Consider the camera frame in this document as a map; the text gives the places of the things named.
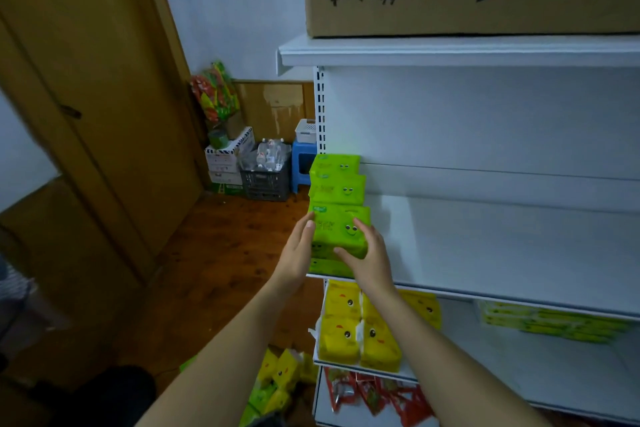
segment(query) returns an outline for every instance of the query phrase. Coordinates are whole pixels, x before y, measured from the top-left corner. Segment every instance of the white shelf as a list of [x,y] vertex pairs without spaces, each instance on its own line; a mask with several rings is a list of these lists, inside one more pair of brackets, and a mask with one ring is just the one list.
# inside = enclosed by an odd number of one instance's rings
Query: white shelf
[[[639,328],[611,345],[591,344],[482,325],[471,302],[440,299],[440,306],[442,332],[533,405],[640,424]],[[317,360],[317,352],[314,361],[326,365]],[[397,380],[410,375],[415,381],[406,364],[398,375],[337,367]],[[331,407],[322,418],[329,414],[333,415]]]
[[[331,410],[329,388],[326,384],[324,372],[320,371],[316,386],[316,401],[314,403],[314,417],[318,425],[326,427],[354,427],[366,425],[368,427],[401,427],[400,417],[392,405],[386,405],[378,415],[373,417],[361,399],[355,405],[343,405],[338,413]],[[418,424],[417,427],[438,427],[440,423],[435,417]]]
[[398,286],[640,320],[638,214],[372,194],[365,205]]
[[637,35],[359,37],[279,47],[278,75],[292,66],[640,66]]

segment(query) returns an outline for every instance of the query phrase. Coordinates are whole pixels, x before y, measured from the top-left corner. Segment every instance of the person's right hand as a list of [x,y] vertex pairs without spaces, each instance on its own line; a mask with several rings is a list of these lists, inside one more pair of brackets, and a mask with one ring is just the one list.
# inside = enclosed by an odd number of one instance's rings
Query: person's right hand
[[367,239],[367,256],[362,260],[357,259],[344,248],[334,248],[333,252],[353,271],[356,282],[369,297],[395,293],[396,286],[391,278],[385,239],[373,226],[368,227],[358,218],[354,218],[353,223],[362,230]]

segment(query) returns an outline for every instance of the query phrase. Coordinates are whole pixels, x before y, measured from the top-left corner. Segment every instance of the forearm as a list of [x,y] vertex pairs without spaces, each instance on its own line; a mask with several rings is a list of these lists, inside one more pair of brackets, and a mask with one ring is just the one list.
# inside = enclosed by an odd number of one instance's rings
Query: forearm
[[201,350],[139,427],[237,427],[286,295],[268,282]]
[[450,427],[547,427],[528,403],[446,336],[397,291],[370,299],[385,319],[437,417]]

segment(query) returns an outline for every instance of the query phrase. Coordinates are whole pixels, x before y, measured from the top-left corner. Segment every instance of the blue plastic stool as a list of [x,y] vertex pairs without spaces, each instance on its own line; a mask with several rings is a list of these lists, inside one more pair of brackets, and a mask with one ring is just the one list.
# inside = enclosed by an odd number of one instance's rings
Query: blue plastic stool
[[291,190],[298,192],[300,184],[311,186],[311,177],[309,169],[314,162],[317,154],[316,144],[305,144],[293,141],[293,149],[291,151]]

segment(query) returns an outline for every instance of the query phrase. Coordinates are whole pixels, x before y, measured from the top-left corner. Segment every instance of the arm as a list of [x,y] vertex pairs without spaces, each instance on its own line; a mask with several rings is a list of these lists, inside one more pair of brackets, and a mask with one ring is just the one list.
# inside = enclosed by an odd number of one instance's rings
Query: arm
[[138,427],[237,427],[289,296],[307,273],[313,213],[296,223],[273,275],[149,408]]
[[360,220],[369,251],[358,260],[334,252],[353,270],[360,288],[387,322],[440,422],[447,427],[549,427],[514,391],[422,320],[397,292],[385,242]]

